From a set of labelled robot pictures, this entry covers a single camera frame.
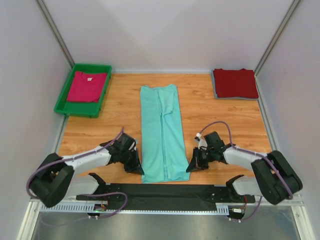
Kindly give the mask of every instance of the teal garment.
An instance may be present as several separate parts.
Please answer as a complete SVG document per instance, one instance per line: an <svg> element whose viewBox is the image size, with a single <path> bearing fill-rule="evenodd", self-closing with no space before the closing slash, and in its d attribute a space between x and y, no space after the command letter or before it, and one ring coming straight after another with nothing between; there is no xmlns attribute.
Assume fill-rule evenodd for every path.
<svg viewBox="0 0 320 240"><path fill-rule="evenodd" d="M188 181L177 87L142 86L140 100L142 182Z"/></svg>

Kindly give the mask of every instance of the wooden table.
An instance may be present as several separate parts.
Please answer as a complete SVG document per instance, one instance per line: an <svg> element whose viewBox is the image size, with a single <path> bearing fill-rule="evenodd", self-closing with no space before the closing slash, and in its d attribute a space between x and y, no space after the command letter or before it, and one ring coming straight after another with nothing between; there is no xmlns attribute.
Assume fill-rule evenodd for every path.
<svg viewBox="0 0 320 240"><path fill-rule="evenodd" d="M98 118L69 117L59 154L72 155L93 149L113 139L125 127L125 132L138 139L141 156L140 88L164 87L174 84L178 88L183 136L187 159L192 158L196 146L195 135L213 121L229 124L232 141L239 147L270 152L267 133L257 101L217 100L209 74L113 74ZM217 131L224 143L229 143L223 124L216 124L204 134ZM92 169L107 183L141 183L141 176L125 173L121 163ZM234 176L253 173L235 165L219 162L209 164L208 170L192 172L189 181L166 184L225 184Z"/></svg>

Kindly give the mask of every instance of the red fabric stack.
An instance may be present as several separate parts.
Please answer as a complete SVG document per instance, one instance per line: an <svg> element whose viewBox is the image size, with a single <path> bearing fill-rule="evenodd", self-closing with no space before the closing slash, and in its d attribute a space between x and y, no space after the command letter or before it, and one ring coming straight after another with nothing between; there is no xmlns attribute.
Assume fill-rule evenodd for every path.
<svg viewBox="0 0 320 240"><path fill-rule="evenodd" d="M88 74L76 71L66 100L77 103L98 103L106 79L107 73Z"/></svg>
<svg viewBox="0 0 320 240"><path fill-rule="evenodd" d="M253 70L215 69L213 76L218 98L259 98Z"/></svg>

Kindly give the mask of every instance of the green basket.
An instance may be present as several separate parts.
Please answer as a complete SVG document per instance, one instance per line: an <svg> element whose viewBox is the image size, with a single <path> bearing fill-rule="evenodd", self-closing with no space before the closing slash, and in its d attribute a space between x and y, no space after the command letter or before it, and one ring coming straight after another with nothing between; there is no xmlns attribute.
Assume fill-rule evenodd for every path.
<svg viewBox="0 0 320 240"><path fill-rule="evenodd" d="M111 76L112 67L108 65L95 64L80 64L74 65L62 92L55 104L54 111L56 113L64 114L66 116L79 116L97 118L101 110L101 104L107 91L107 86ZM86 74L102 74L107 73L107 78L103 86L103 90L99 102L70 102L67 101L68 93L75 77L76 71L84 72Z"/></svg>

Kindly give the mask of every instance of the gray floor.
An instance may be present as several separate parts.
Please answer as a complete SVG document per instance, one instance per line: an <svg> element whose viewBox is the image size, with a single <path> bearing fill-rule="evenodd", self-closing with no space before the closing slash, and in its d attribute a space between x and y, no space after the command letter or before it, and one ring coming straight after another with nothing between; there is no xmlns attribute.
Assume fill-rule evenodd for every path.
<svg viewBox="0 0 320 240"><path fill-rule="evenodd" d="M248 206L248 214L254 209ZM85 213L40 213L47 224L62 224ZM63 227L37 222L33 240L300 240L291 208L262 206L248 222L229 222L224 216L117 214L86 219Z"/></svg>

